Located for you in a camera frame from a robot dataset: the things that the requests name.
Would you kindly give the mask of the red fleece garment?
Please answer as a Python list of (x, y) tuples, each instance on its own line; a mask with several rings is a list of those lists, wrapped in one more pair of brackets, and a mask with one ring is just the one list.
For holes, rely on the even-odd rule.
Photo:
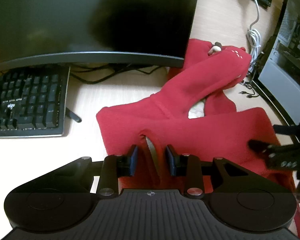
[[(109, 155), (138, 147), (134, 176), (106, 202), (104, 239), (300, 239), (300, 206), (290, 171), (266, 166), (249, 140), (279, 145), (264, 109), (238, 111), (224, 94), (241, 82), (251, 56), (243, 48), (192, 39), (183, 69), (138, 102), (104, 107), (97, 115)], [(204, 196), (183, 196), (165, 149), (201, 161)]]

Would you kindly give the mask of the black curved monitor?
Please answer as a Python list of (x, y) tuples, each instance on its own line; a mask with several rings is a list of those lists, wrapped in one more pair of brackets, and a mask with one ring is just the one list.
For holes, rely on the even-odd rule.
[(0, 70), (51, 63), (182, 67), (197, 0), (0, 0)]

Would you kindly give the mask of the black mechanical keyboard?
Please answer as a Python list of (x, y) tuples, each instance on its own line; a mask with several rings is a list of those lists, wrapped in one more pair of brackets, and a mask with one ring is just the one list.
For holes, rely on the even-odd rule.
[(0, 138), (63, 135), (69, 75), (57, 64), (0, 74)]

